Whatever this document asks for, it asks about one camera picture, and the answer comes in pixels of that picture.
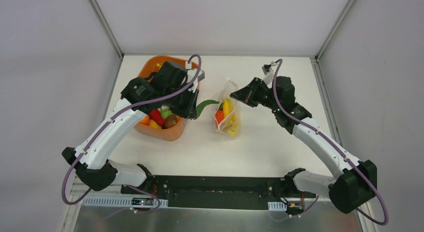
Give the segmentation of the yellow banana bunch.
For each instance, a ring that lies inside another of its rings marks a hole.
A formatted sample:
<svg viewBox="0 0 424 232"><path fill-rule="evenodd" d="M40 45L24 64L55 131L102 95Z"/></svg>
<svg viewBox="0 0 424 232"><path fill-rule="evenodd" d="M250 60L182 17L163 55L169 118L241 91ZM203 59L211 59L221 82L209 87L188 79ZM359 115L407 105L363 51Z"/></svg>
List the yellow banana bunch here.
<svg viewBox="0 0 424 232"><path fill-rule="evenodd" d="M226 98L223 101L224 120L222 130L229 136L235 137L238 134L240 124L237 119L237 109L235 104Z"/></svg>

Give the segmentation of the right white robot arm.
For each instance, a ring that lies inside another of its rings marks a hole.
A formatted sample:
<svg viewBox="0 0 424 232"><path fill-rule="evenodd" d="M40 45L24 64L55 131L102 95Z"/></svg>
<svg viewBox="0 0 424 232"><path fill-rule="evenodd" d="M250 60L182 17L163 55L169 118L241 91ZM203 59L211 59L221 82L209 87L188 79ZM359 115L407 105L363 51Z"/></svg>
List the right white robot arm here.
<svg viewBox="0 0 424 232"><path fill-rule="evenodd" d="M298 168L286 175L284 192L296 197L311 192L329 198L342 213L348 214L374 197L377 190L377 167L361 161L328 137L312 115L296 102L291 79L278 76L272 87L254 78L246 87L230 94L232 99L250 107L259 104L272 110L278 124L306 144L326 165L332 176Z"/></svg>

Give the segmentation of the red toy pepper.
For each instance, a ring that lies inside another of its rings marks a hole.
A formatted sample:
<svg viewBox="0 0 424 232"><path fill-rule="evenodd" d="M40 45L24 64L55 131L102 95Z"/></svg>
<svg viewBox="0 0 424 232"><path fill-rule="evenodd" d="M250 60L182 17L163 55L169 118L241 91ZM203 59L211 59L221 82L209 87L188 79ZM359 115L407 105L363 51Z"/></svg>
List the red toy pepper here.
<svg viewBox="0 0 424 232"><path fill-rule="evenodd" d="M158 109L153 109L149 113L150 119L154 120L159 126L163 127L165 125L165 119L162 117L161 112Z"/></svg>

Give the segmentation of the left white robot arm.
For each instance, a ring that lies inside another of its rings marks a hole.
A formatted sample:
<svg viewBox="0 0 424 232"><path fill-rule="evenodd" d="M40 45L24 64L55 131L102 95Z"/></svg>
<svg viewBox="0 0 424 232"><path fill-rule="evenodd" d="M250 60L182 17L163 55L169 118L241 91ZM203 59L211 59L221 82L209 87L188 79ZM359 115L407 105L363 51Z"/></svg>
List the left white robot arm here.
<svg viewBox="0 0 424 232"><path fill-rule="evenodd" d="M112 184L131 185L140 194L152 190L153 182L138 165L120 164L109 159L124 136L154 109L169 107L179 117L196 117L199 69L166 61L151 80L136 77L122 90L111 113L85 142L67 147L62 156L74 165L78 178L94 191Z"/></svg>

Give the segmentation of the clear zip top bag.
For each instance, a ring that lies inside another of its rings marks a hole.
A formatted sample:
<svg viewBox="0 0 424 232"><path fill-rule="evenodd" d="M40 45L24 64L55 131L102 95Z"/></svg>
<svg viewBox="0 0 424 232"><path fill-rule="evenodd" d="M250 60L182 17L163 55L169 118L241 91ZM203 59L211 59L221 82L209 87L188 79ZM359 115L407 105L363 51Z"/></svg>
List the clear zip top bag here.
<svg viewBox="0 0 424 232"><path fill-rule="evenodd" d="M230 94L238 89L238 85L227 77L224 87L212 97L218 102L211 110L215 131L234 138L241 131L241 116L239 102Z"/></svg>

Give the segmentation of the orange toy carrot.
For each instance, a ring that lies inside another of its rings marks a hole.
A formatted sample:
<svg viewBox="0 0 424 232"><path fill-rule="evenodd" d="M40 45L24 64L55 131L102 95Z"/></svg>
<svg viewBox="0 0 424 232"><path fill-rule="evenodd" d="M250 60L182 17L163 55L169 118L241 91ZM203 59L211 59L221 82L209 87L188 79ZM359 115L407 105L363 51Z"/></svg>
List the orange toy carrot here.
<svg viewBox="0 0 424 232"><path fill-rule="evenodd" d="M215 113L215 126L218 128L219 124L222 122L222 120L225 118L225 114L222 110L218 110Z"/></svg>

